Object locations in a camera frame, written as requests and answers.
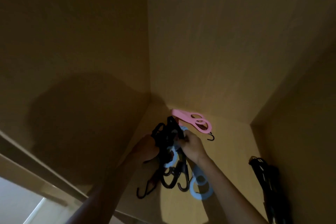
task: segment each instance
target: wooden wall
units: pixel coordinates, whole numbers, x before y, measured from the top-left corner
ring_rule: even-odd
[[[1,0],[0,20],[0,129],[95,183],[150,100],[146,0]]]
[[[249,124],[323,52],[334,12],[335,0],[148,0],[153,99]]]
[[[336,45],[323,54],[264,126],[294,223],[331,223],[336,201]]]

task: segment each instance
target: person's right arm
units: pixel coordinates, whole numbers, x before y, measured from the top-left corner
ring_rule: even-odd
[[[200,138],[189,130],[184,135],[185,139],[179,140],[183,152],[208,178],[229,223],[268,223],[209,158]]]

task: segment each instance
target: person's left arm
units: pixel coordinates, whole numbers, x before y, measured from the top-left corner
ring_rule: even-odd
[[[142,138],[124,162],[111,171],[66,224],[108,224],[134,172],[159,153],[151,136]]]

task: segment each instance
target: forearm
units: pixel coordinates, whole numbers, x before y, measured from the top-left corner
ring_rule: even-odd
[[[125,161],[110,172],[104,183],[92,192],[66,224],[107,224],[136,169],[141,165],[136,156],[130,154]]]
[[[212,185],[230,224],[267,223],[208,156],[200,158],[197,165]]]

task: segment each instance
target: pink hanger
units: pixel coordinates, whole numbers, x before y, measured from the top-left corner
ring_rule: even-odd
[[[187,112],[179,109],[172,109],[171,114],[193,125],[201,133],[207,134],[211,132],[212,129],[211,123],[208,120],[204,119],[203,115],[201,115],[200,113]],[[193,115],[198,115],[200,116],[200,118],[194,118]]]

